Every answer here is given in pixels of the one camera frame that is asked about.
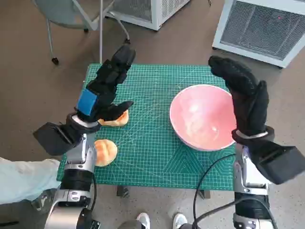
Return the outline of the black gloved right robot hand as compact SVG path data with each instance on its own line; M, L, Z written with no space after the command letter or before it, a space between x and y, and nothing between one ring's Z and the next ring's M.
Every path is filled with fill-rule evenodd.
M224 79L234 105L237 130L246 136L265 133L269 95L266 81L258 81L237 61L219 56L208 60L213 75Z

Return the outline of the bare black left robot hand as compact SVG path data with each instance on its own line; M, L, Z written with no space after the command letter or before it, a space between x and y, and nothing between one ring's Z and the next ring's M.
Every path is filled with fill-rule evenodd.
M136 52L129 44L122 45L109 60L105 60L82 91L76 105L77 116L88 123L100 119L117 120L133 105L133 101L125 101L118 105L113 103L117 86L122 84L130 69Z

